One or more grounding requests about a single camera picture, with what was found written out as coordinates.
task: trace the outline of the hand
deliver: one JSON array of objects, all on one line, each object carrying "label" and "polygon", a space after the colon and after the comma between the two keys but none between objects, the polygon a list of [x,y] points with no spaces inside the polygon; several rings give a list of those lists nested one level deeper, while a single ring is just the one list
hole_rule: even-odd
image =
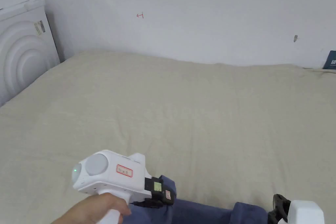
[{"label": "hand", "polygon": [[110,209],[120,212],[119,224],[123,222],[123,215],[131,214],[124,199],[110,193],[103,193],[89,196],[78,202],[52,224],[96,224]]}]

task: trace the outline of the device handle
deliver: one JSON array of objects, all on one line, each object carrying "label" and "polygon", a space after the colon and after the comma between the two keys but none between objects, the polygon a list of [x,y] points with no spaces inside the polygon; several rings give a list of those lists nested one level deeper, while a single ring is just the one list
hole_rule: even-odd
[{"label": "device handle", "polygon": [[[99,194],[103,193],[110,193],[114,196],[117,196],[119,198],[122,198],[126,201],[126,204],[128,205],[129,198],[131,197],[131,194],[127,191],[117,191],[117,190],[100,190],[98,192]],[[101,219],[99,224],[118,224],[119,221],[120,212],[118,210],[111,209],[108,211],[108,213]]]},{"label": "device handle", "polygon": [[101,219],[99,224],[118,224],[119,221],[120,212],[118,210],[110,210],[107,212],[107,214],[104,216],[104,218]]}]

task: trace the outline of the label sticker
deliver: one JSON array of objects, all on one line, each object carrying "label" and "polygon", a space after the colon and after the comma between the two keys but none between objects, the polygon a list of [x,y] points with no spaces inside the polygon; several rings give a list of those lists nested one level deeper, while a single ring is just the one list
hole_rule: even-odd
[{"label": "label sticker", "polygon": [[39,22],[34,23],[35,29],[37,31],[37,35],[40,36],[43,32],[45,32],[45,28],[43,25],[42,20],[40,20]]},{"label": "label sticker", "polygon": [[121,165],[117,165],[116,166],[116,171],[117,173],[123,174],[127,177],[133,177],[133,170],[125,167],[125,166],[121,166]]},{"label": "label sticker", "polygon": [[162,191],[161,183],[154,182],[154,191],[159,191],[159,192]]},{"label": "label sticker", "polygon": [[170,198],[170,191],[168,191],[168,190],[166,190],[166,198],[167,198],[167,199],[171,199],[171,198]]}]

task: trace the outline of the bed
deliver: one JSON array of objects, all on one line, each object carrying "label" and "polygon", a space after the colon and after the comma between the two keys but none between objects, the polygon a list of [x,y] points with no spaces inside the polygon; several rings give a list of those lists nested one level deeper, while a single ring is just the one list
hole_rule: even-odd
[{"label": "bed", "polygon": [[336,218],[336,74],[80,53],[0,108],[0,223],[51,223],[84,194],[73,165],[146,156],[178,198],[221,208],[313,200]]}]

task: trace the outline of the washing machine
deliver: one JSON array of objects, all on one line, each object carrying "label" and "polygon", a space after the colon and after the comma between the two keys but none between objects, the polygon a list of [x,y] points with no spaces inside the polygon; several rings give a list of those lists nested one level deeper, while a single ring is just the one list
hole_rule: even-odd
[{"label": "washing machine", "polygon": [[0,107],[59,64],[44,0],[0,10]]}]

